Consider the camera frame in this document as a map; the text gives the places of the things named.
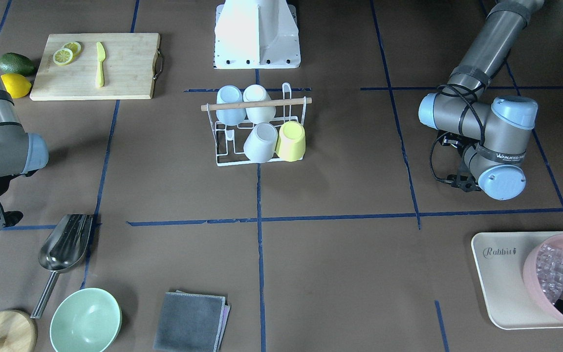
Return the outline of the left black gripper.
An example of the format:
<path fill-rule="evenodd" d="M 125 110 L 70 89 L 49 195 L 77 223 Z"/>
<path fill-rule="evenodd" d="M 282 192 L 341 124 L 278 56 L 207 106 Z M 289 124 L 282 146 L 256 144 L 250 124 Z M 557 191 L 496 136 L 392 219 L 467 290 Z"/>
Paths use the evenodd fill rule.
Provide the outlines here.
<path fill-rule="evenodd" d="M 464 192 L 476 192 L 481 190 L 464 160 L 466 150 L 475 143 L 477 143 L 477 140 L 475 139 L 467 138 L 455 133 L 443 133 L 443 136 L 440 137 L 440 144 L 442 146 L 450 145 L 456 148 L 460 156 L 460 164 L 456 174 L 448 175 L 446 179 L 441 180 L 442 183 L 449 184 L 451 187 L 463 190 Z"/>

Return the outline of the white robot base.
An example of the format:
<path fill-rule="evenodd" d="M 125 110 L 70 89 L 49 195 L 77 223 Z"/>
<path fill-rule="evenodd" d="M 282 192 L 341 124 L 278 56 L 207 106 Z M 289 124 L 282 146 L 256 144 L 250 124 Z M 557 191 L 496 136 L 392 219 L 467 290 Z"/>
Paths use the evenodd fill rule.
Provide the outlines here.
<path fill-rule="evenodd" d="M 293 69 L 301 64 L 296 7 L 285 0 L 226 0 L 216 8 L 216 69 Z"/>

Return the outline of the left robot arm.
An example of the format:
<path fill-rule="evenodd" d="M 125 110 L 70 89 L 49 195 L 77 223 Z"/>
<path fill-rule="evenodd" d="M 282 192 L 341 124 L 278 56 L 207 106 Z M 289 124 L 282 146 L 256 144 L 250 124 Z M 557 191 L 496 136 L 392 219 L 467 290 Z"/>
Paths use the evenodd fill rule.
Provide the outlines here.
<path fill-rule="evenodd" d="M 522 96 L 480 102 L 520 32 L 542 0 L 500 0 L 446 84 L 428 94 L 419 121 L 438 131 L 436 142 L 458 150 L 460 167 L 439 181 L 490 198 L 516 198 L 526 186 L 522 163 L 538 116 L 538 103 Z"/>

